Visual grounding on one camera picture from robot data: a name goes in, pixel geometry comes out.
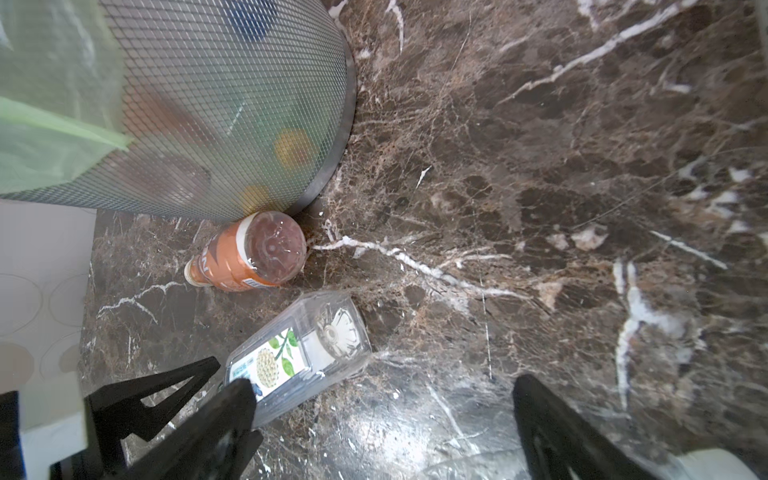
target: trash bag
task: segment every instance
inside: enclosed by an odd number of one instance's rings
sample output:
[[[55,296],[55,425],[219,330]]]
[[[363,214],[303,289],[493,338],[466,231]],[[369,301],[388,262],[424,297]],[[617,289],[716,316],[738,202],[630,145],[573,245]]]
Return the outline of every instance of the trash bag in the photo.
[[[0,2],[0,194],[74,180],[123,135],[121,49],[96,0]]]

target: plastic bottle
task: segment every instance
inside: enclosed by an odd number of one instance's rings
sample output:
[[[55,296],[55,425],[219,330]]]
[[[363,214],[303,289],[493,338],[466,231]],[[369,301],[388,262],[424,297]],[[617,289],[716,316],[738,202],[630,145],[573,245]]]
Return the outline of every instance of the plastic bottle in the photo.
[[[279,286],[295,277],[306,260],[306,240],[296,221],[280,212],[243,218],[208,241],[184,267],[194,286],[242,292]]]
[[[225,383],[250,380],[257,428],[360,371],[370,356],[365,324],[349,295],[307,293],[232,352]]]

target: marble surface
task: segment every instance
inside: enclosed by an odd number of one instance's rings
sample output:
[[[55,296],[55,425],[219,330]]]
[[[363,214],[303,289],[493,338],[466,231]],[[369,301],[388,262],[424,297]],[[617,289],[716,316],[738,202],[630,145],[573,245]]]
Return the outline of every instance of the marble surface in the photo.
[[[768,475],[768,81],[753,3],[330,11],[359,93],[339,170],[297,217],[326,249],[286,288],[196,289],[182,268],[219,225],[100,212],[84,390],[223,362],[301,293],[345,290],[372,362],[265,428],[247,478],[467,465],[524,478],[523,372],[633,455],[721,447]],[[128,439],[131,460],[141,443]]]

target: metal mesh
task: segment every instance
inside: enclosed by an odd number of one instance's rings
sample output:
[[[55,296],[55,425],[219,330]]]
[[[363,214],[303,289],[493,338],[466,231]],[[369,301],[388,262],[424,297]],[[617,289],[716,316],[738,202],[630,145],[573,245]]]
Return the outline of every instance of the metal mesh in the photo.
[[[317,0],[101,4],[123,50],[135,140],[72,182],[6,198],[236,220],[295,207],[321,170],[327,181],[354,74]]]

